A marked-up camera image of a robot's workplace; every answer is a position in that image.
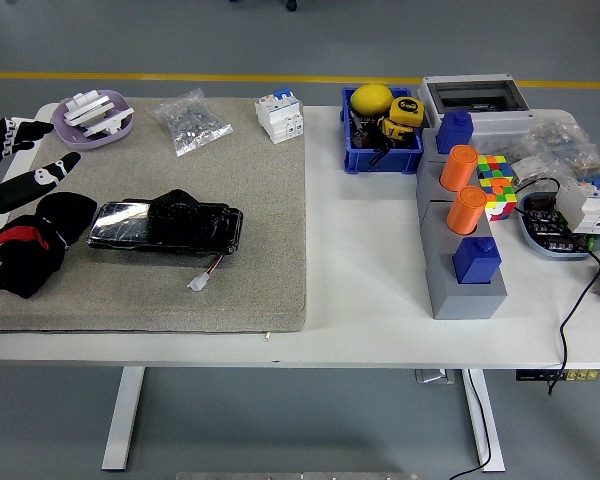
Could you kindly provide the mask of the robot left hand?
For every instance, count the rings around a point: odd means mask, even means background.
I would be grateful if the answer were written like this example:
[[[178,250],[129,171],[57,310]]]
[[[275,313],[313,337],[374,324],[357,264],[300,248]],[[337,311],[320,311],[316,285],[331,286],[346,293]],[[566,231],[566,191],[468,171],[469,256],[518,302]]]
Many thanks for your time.
[[[0,119],[0,163],[31,150],[54,130],[51,123],[21,118]],[[70,152],[59,160],[0,183],[0,214],[9,213],[51,192],[78,164],[81,155]]]

